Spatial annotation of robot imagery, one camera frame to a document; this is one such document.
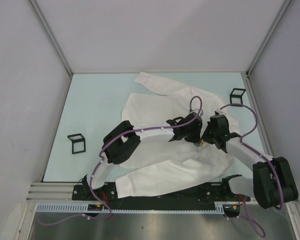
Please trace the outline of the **white button-up shirt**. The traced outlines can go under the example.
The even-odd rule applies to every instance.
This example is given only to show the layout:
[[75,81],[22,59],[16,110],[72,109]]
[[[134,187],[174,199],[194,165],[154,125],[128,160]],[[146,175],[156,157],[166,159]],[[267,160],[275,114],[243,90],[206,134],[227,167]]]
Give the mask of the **white button-up shirt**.
[[[122,119],[133,125],[153,126],[169,119],[185,117],[189,110],[202,109],[206,124],[224,105],[215,93],[175,80],[141,72],[136,82],[150,95],[132,93],[122,110]],[[174,192],[212,181],[234,163],[234,157],[205,143],[195,146],[184,140],[141,143],[121,164],[131,172],[115,180],[120,192],[127,194]]]

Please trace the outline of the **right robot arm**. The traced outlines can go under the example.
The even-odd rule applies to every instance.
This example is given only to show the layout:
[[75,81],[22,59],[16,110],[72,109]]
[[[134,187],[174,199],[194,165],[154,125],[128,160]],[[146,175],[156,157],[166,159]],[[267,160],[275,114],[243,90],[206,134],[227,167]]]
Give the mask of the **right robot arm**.
[[201,139],[238,159],[252,171],[252,178],[240,174],[225,178],[226,185],[220,188],[225,200],[232,201],[240,194],[254,198],[262,208],[269,209],[281,208],[298,199],[299,192],[288,160],[266,155],[243,142],[238,133],[230,132],[225,115],[210,117]]

